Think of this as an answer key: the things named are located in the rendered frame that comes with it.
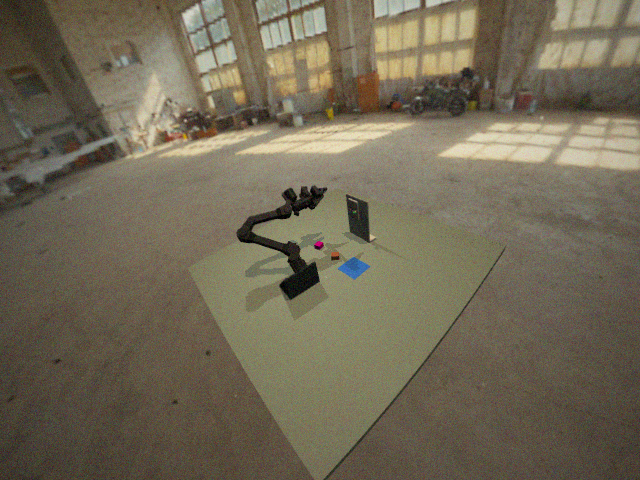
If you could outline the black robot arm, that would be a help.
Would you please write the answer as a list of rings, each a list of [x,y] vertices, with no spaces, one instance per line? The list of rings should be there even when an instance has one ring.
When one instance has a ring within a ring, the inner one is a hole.
[[[288,219],[292,214],[292,210],[294,212],[294,215],[299,216],[299,211],[305,208],[302,200],[296,199],[297,195],[291,187],[287,188],[281,195],[286,201],[285,205],[280,206],[273,211],[249,216],[241,226],[241,228],[237,230],[236,235],[240,242],[256,243],[261,246],[282,252],[283,254],[288,256],[287,262],[291,266],[294,273],[296,273],[307,266],[304,259],[300,257],[300,247],[296,245],[296,243],[288,241],[288,243],[284,244],[265,237],[261,237],[252,232],[255,224],[270,221],[273,219]]]

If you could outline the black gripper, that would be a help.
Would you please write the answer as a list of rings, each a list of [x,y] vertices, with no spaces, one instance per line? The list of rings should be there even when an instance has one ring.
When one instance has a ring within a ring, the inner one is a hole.
[[[309,207],[309,209],[313,210],[324,197],[324,193],[328,188],[317,188],[316,185],[311,186],[310,192],[311,195],[302,196],[300,199],[304,203],[305,209]]]

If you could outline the blue flat square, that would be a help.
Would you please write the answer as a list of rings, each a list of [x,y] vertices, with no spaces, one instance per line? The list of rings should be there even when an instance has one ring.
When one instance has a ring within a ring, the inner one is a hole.
[[[371,266],[358,260],[357,258],[352,257],[338,269],[355,280],[370,267]]]

